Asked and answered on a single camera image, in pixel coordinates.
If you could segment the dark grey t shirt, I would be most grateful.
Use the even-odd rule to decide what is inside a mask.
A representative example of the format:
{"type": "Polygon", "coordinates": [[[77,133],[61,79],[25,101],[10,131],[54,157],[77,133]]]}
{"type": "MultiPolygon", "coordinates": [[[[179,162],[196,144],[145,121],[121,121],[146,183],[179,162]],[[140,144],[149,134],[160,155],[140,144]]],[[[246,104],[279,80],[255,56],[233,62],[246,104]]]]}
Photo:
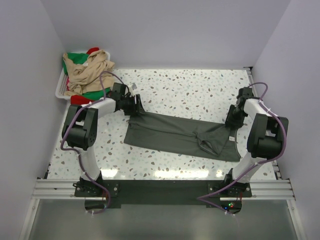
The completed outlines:
{"type": "Polygon", "coordinates": [[[237,130],[223,123],[147,112],[131,116],[124,143],[151,150],[239,162],[237,130]]]}

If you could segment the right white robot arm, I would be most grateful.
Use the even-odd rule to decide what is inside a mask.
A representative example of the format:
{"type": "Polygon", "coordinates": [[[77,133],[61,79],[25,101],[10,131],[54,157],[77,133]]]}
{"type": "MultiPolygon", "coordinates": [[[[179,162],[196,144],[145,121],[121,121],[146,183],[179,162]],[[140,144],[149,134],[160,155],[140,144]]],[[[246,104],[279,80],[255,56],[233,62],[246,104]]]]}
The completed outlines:
{"type": "Polygon", "coordinates": [[[240,128],[245,117],[250,117],[253,123],[247,139],[247,153],[225,176],[221,189],[214,192],[230,197],[239,191],[244,192],[262,165],[283,155],[289,126],[289,120],[267,108],[261,98],[254,96],[252,88],[241,88],[236,98],[236,104],[229,108],[226,126],[240,128]]]}

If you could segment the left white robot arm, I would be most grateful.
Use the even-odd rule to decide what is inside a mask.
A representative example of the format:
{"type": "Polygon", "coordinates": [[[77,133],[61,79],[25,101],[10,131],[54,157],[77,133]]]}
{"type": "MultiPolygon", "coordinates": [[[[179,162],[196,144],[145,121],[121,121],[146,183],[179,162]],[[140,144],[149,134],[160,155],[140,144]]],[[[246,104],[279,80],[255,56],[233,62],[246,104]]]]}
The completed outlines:
{"type": "Polygon", "coordinates": [[[123,83],[115,83],[112,90],[103,92],[98,100],[85,104],[71,104],[62,128],[60,149],[76,154],[80,178],[73,186],[76,194],[109,198],[98,167],[94,144],[98,135],[98,120],[108,114],[123,111],[126,116],[145,113],[141,96],[130,91],[123,83]]]}

